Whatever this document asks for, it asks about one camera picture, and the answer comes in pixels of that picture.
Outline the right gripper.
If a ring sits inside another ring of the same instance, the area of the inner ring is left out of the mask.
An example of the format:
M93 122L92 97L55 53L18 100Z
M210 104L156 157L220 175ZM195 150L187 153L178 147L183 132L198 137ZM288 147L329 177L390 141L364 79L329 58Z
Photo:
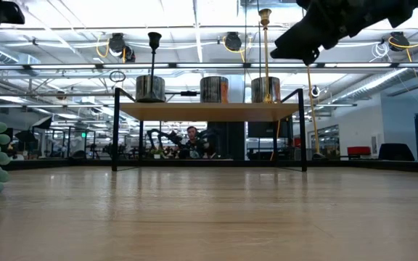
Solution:
M305 0L305 17L275 40L274 59L301 59L313 64L321 50L335 47L383 20L392 28L406 22L418 0Z

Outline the tall brass candlestick holder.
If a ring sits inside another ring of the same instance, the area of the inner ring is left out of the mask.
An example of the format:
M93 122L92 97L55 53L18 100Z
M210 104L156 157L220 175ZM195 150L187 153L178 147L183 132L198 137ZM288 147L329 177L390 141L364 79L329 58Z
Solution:
M270 80L269 80L269 58L268 58L268 47L269 47L269 40L268 40L268 26L270 23L270 14L271 14L271 10L270 9L261 9L258 12L260 19L261 19L261 24L263 26L263 37L264 37L264 60L265 60L265 87L266 87L266 92L265 92L265 96L264 96L264 103L272 103L272 96L271 96L271 91L270 91Z

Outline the metal can orange label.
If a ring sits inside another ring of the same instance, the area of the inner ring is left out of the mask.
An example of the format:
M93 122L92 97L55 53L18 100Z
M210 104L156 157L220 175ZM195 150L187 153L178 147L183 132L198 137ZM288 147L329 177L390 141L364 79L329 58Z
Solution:
M200 81L200 101L202 103L228 104L229 80L221 76L208 76Z
M158 76L141 75L136 79L136 102L165 102L165 80Z
M260 77L251 81L252 103L263 103L267 95L273 103L281 101L280 79L276 77Z

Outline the black candlestick holder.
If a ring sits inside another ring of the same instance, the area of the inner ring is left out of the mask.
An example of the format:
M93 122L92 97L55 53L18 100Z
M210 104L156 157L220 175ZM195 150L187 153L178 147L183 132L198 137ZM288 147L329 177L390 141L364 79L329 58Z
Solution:
M156 55L156 50L159 48L160 39L162 36L156 32L150 32L148 33L148 36L149 36L149 46L152 50L152 65L151 65L150 75L155 76L155 55Z

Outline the black overhead light bar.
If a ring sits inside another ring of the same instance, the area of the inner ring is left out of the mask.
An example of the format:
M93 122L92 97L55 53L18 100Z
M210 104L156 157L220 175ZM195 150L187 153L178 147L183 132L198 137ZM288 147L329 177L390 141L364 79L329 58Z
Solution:
M0 65L0 70L93 70L93 69L147 69L151 68L150 63L131 63L131 64L60 64L60 65L21 65L10 64ZM225 68L243 68L258 69L265 65L259 63L155 63L156 68L185 68L185 69L225 69ZM402 63L313 63L311 68L346 68L346 69L386 69L386 68L418 68L418 62Z

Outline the black monitor screen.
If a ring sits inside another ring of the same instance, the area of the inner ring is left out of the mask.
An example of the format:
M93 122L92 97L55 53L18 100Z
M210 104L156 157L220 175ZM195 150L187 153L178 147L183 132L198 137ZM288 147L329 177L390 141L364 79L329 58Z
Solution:
M249 122L248 123L248 137L249 138L272 138L274 130L277 131L279 138L288 138L292 135L292 123L288 121L281 121L279 126L277 122Z

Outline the wooden riser shelf black legs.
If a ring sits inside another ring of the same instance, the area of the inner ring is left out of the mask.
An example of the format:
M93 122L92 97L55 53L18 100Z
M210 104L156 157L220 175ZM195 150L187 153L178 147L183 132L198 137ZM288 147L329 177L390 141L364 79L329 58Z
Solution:
M306 120L303 90L294 90L280 103L140 103L125 104L123 111L139 121L139 152L143 149L145 121L208 121L208 122L268 122L276 123L298 112L300 116L300 167L307 171Z

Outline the black studio light stand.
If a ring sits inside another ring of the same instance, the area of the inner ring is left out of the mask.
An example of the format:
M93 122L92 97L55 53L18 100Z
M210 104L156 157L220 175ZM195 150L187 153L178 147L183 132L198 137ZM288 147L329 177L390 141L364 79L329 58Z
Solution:
M44 139L46 131L50 129L53 121L53 116L43 117L31 126L31 131L38 141L38 147L34 150L36 159L44 158Z

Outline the black office chair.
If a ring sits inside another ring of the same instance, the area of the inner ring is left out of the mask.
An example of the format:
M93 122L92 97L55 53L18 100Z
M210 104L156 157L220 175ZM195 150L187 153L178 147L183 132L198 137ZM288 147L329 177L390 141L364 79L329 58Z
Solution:
M414 161L415 158L406 144L386 143L380 146L379 160Z

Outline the person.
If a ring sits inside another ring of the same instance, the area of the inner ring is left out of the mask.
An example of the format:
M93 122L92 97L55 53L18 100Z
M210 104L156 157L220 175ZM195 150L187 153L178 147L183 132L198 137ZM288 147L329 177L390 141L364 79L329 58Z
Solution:
M209 148L209 143L198 137L198 130L194 126L187 128L188 142L186 145L189 149L189 158L190 159L207 159L208 153L207 149Z

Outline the black metal rig frame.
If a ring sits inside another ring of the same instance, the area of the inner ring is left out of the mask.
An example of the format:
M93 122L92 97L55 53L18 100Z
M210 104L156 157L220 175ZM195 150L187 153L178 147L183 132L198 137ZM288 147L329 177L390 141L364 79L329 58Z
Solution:
M41 159L27 161L12 161L6 168L8 170L29 170L54 167L112 167L110 160L92 159ZM302 168L300 161L239 161L239 160L181 160L181 159L146 159L119 160L119 167L284 167ZM351 160L351 161L307 161L306 167L358 167L378 170L397 170L418 173L418 162L387 161L387 160Z

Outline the distant black rig frame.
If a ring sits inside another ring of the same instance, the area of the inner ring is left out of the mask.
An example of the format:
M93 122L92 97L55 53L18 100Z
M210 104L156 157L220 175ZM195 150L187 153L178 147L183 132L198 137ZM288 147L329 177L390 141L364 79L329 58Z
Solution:
M204 103L204 104L220 104L221 97L216 94L203 95L200 91L170 91L165 92L162 97L159 97L158 102L167 103Z

